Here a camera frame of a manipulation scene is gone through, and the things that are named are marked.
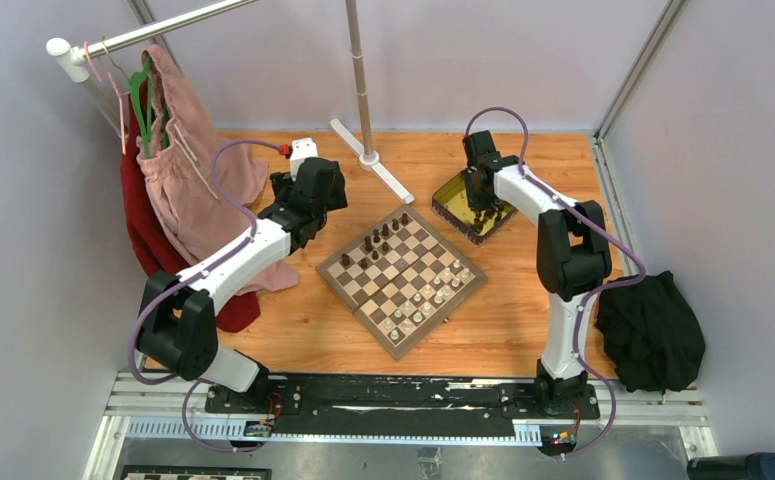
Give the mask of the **wooden chess board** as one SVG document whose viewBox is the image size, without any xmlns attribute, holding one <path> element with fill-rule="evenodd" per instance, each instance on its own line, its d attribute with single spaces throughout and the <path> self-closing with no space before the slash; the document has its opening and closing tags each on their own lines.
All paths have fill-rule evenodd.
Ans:
<svg viewBox="0 0 775 480">
<path fill-rule="evenodd" d="M 406 226 L 392 230 L 392 220 L 409 216 Z M 373 231 L 390 227 L 388 238 L 373 243 Z M 379 259 L 365 252 L 364 237 L 372 238 Z M 384 242 L 390 251 L 383 253 Z M 348 254 L 351 265 L 341 265 Z M 369 266 L 359 267 L 367 258 Z M 316 271 L 395 360 L 404 357 L 472 295 L 488 278 L 435 227 L 405 205 L 370 230 L 358 235 L 316 267 Z"/>
</svg>

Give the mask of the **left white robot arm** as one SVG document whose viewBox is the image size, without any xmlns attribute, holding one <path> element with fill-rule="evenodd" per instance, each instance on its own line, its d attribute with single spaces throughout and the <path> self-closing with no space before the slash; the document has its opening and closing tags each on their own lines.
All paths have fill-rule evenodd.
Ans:
<svg viewBox="0 0 775 480">
<path fill-rule="evenodd" d="M 268 370 L 220 344 L 217 314 L 258 274 L 313 240 L 329 212 L 348 205 L 336 161 L 309 157 L 296 172 L 271 180 L 275 201 L 237 239 L 177 275 L 159 271 L 147 280 L 128 347 L 130 355 L 146 355 L 173 377 L 230 390 L 246 413 L 267 405 Z"/>
</svg>

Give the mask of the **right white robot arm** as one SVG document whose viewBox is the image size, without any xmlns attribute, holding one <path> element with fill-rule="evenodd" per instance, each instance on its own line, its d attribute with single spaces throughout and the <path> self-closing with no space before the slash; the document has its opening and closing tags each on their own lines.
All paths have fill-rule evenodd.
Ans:
<svg viewBox="0 0 775 480">
<path fill-rule="evenodd" d="M 602 207 L 577 202 L 540 180 L 516 156 L 503 156 L 488 131 L 463 141 L 467 166 L 461 175 L 476 212 L 510 205 L 537 228 L 536 272 L 549 294 L 549 328 L 534 380 L 534 403 L 559 417 L 587 390 L 583 329 L 591 292 L 610 275 L 612 261 Z"/>
</svg>

